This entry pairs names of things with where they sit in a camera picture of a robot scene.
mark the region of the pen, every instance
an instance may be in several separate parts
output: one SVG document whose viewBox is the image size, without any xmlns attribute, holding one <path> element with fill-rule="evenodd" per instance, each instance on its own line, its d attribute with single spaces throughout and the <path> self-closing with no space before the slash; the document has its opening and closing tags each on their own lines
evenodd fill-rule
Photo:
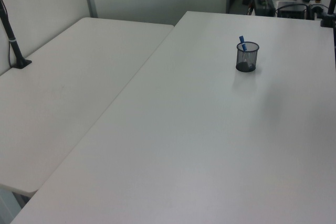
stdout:
<svg viewBox="0 0 336 224">
<path fill-rule="evenodd" d="M 243 48 L 243 50 L 246 51 L 247 48 L 246 48 L 246 45 L 245 45 L 244 37 L 243 37 L 243 36 L 240 36 L 239 39 L 240 39 L 240 42 L 241 42 L 241 44 L 242 44 L 242 48 Z"/>
</svg>

